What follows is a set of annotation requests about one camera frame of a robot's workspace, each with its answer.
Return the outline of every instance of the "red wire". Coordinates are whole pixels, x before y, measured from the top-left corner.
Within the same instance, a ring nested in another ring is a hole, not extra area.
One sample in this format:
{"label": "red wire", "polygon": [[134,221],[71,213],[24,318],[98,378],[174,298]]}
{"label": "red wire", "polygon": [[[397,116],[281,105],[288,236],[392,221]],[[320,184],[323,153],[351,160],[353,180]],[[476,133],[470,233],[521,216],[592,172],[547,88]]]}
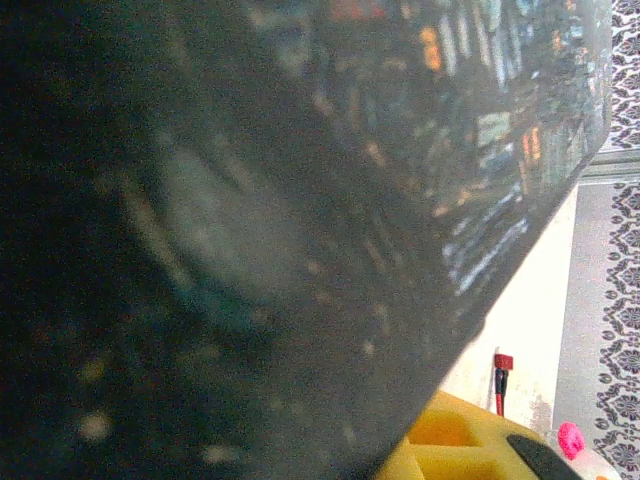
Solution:
{"label": "red wire", "polygon": [[496,412],[501,417],[504,417],[504,411],[502,409],[502,394],[496,393]]}

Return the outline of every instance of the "pink object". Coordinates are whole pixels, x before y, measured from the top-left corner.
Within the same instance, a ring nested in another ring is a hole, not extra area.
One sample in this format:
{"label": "pink object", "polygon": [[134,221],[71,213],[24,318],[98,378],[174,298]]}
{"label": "pink object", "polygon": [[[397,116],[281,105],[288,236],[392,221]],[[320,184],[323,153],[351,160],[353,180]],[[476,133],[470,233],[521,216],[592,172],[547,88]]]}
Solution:
{"label": "pink object", "polygon": [[574,460],[585,447],[584,437],[578,426],[569,422],[560,425],[558,445],[569,460]]}

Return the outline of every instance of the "yellow object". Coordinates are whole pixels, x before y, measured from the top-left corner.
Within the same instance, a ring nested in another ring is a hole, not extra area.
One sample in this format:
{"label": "yellow object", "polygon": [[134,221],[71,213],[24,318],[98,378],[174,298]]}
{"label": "yellow object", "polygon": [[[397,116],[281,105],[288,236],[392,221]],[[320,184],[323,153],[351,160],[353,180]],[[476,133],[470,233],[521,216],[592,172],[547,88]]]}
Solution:
{"label": "yellow object", "polygon": [[531,430],[438,392],[376,480],[538,480],[507,436]]}

